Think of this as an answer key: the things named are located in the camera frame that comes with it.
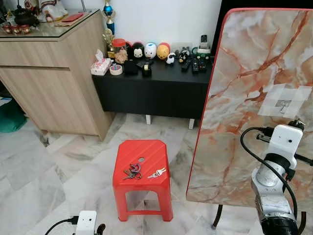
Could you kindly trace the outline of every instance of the glass top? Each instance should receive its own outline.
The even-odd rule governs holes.
[[[55,24],[61,22],[61,20],[50,23],[40,23],[36,28],[32,27],[31,32],[28,34],[7,34],[0,28],[0,38],[58,38],[98,11],[99,10],[87,10],[87,12],[83,12],[84,15],[71,26],[55,26]],[[77,14],[78,12],[79,10],[68,10],[67,16]]]

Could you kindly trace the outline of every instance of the blue trophy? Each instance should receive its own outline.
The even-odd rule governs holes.
[[[103,7],[103,16],[107,20],[107,27],[112,31],[112,34],[115,34],[114,30],[114,17],[115,17],[115,11],[110,6],[110,0],[105,0],[105,6]]]

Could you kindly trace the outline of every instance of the wooden cabinet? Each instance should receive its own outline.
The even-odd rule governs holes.
[[[41,130],[105,137],[112,113],[103,111],[90,74],[96,50],[104,50],[102,31],[95,11],[60,37],[0,38],[7,55],[0,79]]]

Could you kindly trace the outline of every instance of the black tabletop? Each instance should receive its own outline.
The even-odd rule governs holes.
[[[168,65],[164,60],[160,60],[159,58],[155,58],[153,60],[152,68],[152,76],[143,77],[141,74],[141,70],[138,69],[138,74],[130,75],[122,73],[121,75],[111,75],[110,71],[108,71],[104,77],[112,77],[116,79],[131,79],[131,80],[147,80],[147,81],[172,81],[172,82],[191,82],[191,83],[204,83],[208,84],[210,75],[212,72],[212,62],[207,62],[207,71],[199,72],[196,74],[192,73],[191,66],[189,67],[187,72],[181,71],[181,66],[183,63],[179,63],[177,60],[173,65]]]

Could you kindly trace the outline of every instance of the tissue box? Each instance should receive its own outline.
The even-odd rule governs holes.
[[[105,75],[111,64],[112,64],[111,59],[103,58],[102,62],[97,61],[91,66],[91,68],[90,68],[91,74],[93,74],[93,75]]]

